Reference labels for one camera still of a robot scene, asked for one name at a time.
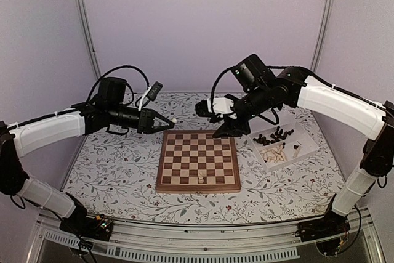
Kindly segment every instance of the white chess piece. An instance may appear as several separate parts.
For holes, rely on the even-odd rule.
[[[201,171],[198,171],[198,183],[204,183],[204,174]]]

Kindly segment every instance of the patterned fabric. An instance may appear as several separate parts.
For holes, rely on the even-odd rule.
[[[195,115],[207,94],[159,94],[149,108],[178,122],[175,128],[216,129]],[[284,221],[324,213],[344,185],[330,149],[310,111],[285,108],[320,149],[302,161],[265,172],[244,138],[236,138],[240,193],[159,194],[155,190],[163,133],[125,136],[92,134],[67,180],[64,191],[90,212],[122,219],[183,224],[244,224]]]

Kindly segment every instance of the leaf pattern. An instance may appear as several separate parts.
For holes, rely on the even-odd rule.
[[[195,104],[206,98],[207,94],[197,93],[159,94],[148,107],[177,118],[179,130],[217,129],[219,124],[195,114]],[[240,193],[158,194],[155,183],[163,133],[131,131],[116,136],[104,130],[88,136],[64,190],[91,213],[152,222],[243,224],[322,214],[344,185],[343,177],[311,112],[284,110],[294,115],[320,149],[288,167],[265,172],[246,139],[237,138]]]

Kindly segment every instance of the chessboard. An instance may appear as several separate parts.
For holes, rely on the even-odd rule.
[[[158,193],[241,191],[234,138],[213,139],[215,131],[165,131]]]

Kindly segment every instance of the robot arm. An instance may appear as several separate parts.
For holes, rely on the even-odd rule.
[[[360,131],[368,139],[363,158],[335,195],[323,218],[301,222],[298,234],[302,241],[342,233],[350,229],[347,215],[358,200],[365,196],[375,181],[386,176],[394,159],[394,105],[368,101],[360,96],[330,85],[309,69],[284,67],[275,76],[256,55],[229,68],[247,95],[237,99],[232,95],[211,98],[196,104],[199,116],[210,117],[212,123],[224,123],[214,137],[249,134],[248,121],[283,104],[302,107],[334,118]],[[335,254],[337,249],[330,249]]]
[[[0,192],[17,195],[27,201],[46,208],[62,219],[60,228],[79,236],[108,240],[111,233],[110,218],[100,221],[87,217],[86,208],[73,196],[60,192],[45,184],[23,169],[19,159],[33,150],[70,137],[79,137],[96,132],[102,128],[110,131],[110,126],[121,126],[127,131],[132,128],[138,133],[172,129],[174,122],[154,110],[133,108],[123,105],[127,82],[119,78],[101,80],[97,95],[88,103],[73,105],[71,108],[25,123],[6,126],[0,122]],[[151,87],[150,99],[154,100],[159,89]],[[155,119],[166,125],[156,125]]]

